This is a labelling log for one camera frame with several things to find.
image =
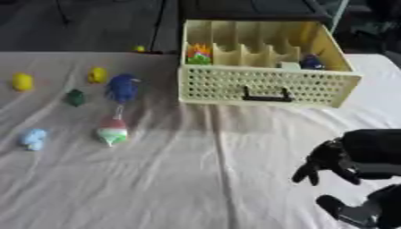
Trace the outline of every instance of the cream plastic basket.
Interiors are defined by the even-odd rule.
[[[187,64],[189,46],[211,47],[212,65]],[[201,104],[312,104],[339,107],[361,79],[315,21],[187,21],[179,98]],[[316,54],[325,71],[281,69]]]

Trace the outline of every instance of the yellow ball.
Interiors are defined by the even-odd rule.
[[[13,88],[19,91],[33,89],[32,76],[25,73],[15,73],[13,76]]]
[[[139,53],[145,52],[145,47],[143,47],[143,46],[137,46],[134,49],[135,49],[135,51],[137,51]]]
[[[101,83],[107,81],[107,71],[101,67],[94,67],[90,71],[88,81],[91,83]]]

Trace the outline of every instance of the black basket handle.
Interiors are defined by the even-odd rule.
[[[246,101],[269,101],[269,102],[287,102],[290,103],[294,99],[290,97],[288,90],[286,88],[281,88],[281,94],[283,97],[255,97],[249,95],[249,88],[243,86],[243,100]]]

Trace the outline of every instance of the black pole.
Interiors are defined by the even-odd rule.
[[[55,0],[55,5],[57,7],[57,11],[60,14],[61,20],[63,21],[64,25],[67,25],[68,23],[71,22],[70,19],[65,15],[65,12],[63,10],[63,7],[61,7],[59,0]]]
[[[163,20],[163,14],[166,7],[166,0],[161,0],[160,8],[158,9],[158,17],[156,19],[155,25],[153,27],[153,33],[151,36],[149,51],[153,52],[153,48],[155,46],[155,41],[158,38],[158,30],[160,28],[160,23]]]

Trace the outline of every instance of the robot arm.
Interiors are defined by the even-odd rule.
[[[319,183],[318,171],[331,170],[353,184],[361,179],[389,179],[401,176],[401,130],[358,130],[328,140],[315,148],[293,176]],[[358,207],[349,207],[329,195],[317,204],[335,219],[360,228],[393,229],[401,226],[401,184],[371,193]]]
[[[328,140],[315,148],[293,176],[319,183],[318,171],[331,170],[353,184],[361,179],[401,176],[401,130],[358,130]]]
[[[349,207],[329,195],[320,196],[316,202],[335,219],[359,228],[393,229],[401,225],[401,184],[392,184],[369,194],[358,207]]]

